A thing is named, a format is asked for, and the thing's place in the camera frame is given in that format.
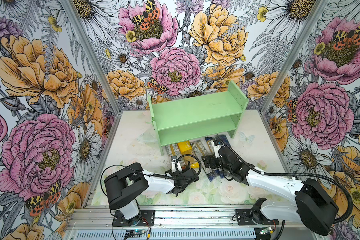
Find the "yellow spaghetti bag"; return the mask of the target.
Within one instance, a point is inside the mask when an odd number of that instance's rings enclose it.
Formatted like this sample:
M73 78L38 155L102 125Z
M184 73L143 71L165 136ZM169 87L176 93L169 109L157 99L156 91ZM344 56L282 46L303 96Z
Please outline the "yellow spaghetti bag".
M193 155L195 156L195 152L191 146L191 143L189 141L185 141L185 142L180 142L177 143L178 148L181 152L182 155ZM187 166L187 169L191 168L191 169L198 169L199 168L199 163L197 162L197 160L195 160L195 158L190 157L190 156L185 156L183 158L181 158L185 161L185 164Z

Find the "red-ended spaghetti bag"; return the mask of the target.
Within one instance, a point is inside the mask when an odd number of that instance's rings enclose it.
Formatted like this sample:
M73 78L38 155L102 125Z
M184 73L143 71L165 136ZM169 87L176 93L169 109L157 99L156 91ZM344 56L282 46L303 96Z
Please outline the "red-ended spaghetti bag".
M182 155L177 144L167 145L167 146L165 146L165 149L166 149L166 152L168 154L168 157L170 158L170 161L171 161L171 158L173 156L176 156L177 159L178 159ZM182 172L184 172L186 170L186 168L187 168L187 166L185 164L185 161L183 159L180 159L179 161L180 161L181 166L183 168Z

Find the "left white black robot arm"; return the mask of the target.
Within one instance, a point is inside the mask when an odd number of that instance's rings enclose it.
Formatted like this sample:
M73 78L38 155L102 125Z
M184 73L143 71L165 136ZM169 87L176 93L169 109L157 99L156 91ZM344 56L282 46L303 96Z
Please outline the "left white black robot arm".
M123 166L104 179L102 190L107 196L109 209L119 211L126 220L141 216L137 197L143 192L161 192L178 195L199 180L201 169L184 172L168 171L164 175L144 170L140 163Z

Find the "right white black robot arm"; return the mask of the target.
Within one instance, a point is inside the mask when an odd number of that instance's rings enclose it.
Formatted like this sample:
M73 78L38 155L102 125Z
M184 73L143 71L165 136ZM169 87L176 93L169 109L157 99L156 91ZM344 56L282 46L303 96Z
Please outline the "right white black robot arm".
M266 173L245 162L228 146L219 146L214 154L203 156L202 161L207 167L219 168L230 180L266 190L284 199L283 202L275 202L260 197L251 209L237 213L238 222L265 225L284 220L301 223L322 236L330 233L339 208L317 181L301 181L286 174Z

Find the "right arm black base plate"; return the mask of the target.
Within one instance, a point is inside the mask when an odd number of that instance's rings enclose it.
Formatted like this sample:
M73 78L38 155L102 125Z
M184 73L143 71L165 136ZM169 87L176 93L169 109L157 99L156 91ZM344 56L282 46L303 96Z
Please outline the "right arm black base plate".
M277 226L278 220L267 219L260 211L251 209L236 209L232 220L236 221L239 226Z

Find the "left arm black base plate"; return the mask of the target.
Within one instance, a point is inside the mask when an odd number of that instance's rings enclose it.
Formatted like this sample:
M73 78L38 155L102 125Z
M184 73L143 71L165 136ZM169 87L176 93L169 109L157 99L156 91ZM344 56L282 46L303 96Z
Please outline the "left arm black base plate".
M152 227L155 222L154 210L142 210L140 213L127 220L121 211L116 210L114 214L113 227Z

